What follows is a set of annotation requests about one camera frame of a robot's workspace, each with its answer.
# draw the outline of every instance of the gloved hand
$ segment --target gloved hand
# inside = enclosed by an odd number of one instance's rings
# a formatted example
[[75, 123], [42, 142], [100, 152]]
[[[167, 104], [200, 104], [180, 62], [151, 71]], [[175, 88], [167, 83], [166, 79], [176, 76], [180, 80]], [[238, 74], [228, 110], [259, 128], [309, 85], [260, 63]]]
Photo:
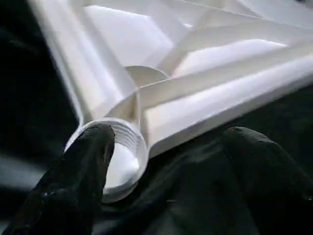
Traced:
[[3, 235], [89, 235], [114, 150], [104, 124], [83, 132], [41, 178]]

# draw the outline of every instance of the inner wall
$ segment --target inner wall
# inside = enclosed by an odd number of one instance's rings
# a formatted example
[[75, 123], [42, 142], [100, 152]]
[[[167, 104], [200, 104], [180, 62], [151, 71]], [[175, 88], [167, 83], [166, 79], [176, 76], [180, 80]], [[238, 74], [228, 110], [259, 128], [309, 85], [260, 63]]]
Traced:
[[142, 135], [132, 124], [116, 118], [105, 118], [115, 133], [115, 146], [110, 162], [105, 189], [135, 184], [143, 174], [148, 151]]

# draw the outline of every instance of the black glove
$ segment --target black glove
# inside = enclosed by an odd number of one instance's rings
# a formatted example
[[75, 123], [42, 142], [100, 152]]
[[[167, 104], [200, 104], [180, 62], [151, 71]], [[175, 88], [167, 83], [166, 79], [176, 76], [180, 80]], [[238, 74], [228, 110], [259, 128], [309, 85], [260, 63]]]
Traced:
[[87, 129], [41, 178], [3, 235], [91, 234], [113, 150], [109, 126]]
[[309, 231], [313, 182], [300, 165], [280, 145], [248, 128], [229, 128], [222, 141], [260, 234]]

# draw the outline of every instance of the circular opening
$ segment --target circular opening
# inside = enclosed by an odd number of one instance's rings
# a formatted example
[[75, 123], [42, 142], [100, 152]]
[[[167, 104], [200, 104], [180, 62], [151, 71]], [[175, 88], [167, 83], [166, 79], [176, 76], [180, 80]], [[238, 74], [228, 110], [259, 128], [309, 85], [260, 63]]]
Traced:
[[113, 202], [126, 197], [134, 189], [147, 167], [148, 149], [142, 134], [135, 125], [110, 117], [92, 121], [83, 126], [70, 139], [67, 148], [76, 139], [75, 137], [97, 123], [111, 126], [115, 133], [114, 152], [103, 189], [103, 202]]

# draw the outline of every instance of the white plastic part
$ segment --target white plastic part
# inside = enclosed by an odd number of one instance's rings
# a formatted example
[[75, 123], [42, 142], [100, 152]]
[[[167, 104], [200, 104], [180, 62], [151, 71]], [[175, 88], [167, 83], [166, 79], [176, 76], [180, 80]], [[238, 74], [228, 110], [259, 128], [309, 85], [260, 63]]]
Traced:
[[313, 28], [313, 0], [187, 0], [282, 24]]
[[[241, 14], [179, 0], [29, 2], [80, 120], [69, 143], [104, 117], [138, 130], [140, 170], [129, 178], [142, 175], [148, 157], [313, 81], [313, 31], [243, 15], [238, 2], [219, 8]], [[123, 146], [116, 152], [127, 159], [133, 151]], [[120, 185], [116, 174], [133, 161], [115, 157], [108, 201], [136, 185]]]

